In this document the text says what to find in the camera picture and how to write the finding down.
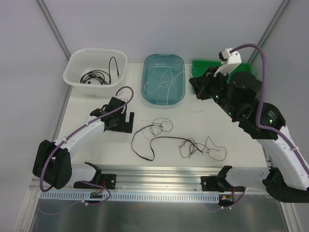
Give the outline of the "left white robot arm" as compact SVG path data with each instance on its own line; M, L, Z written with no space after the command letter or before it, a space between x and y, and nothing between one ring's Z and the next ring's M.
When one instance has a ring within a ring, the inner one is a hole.
M98 186L107 187L102 170L90 163L72 164L73 156L91 139L106 131L132 133L134 112L127 112L127 103L112 97L108 104L93 110L79 128L71 134L52 142L40 143L32 173L49 184L61 189L73 182L77 189Z

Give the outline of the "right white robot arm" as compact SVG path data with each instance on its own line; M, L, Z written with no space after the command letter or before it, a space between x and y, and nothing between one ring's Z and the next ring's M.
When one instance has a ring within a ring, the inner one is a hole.
M243 131L264 149L266 168L240 168L225 165L216 176L201 178L204 191L237 191L245 187L264 189L283 203L308 203L309 175L295 155L295 145L279 109L265 102L261 121L276 131L257 127L255 118L262 82L249 72L224 75L210 67L189 80L199 100L213 99Z

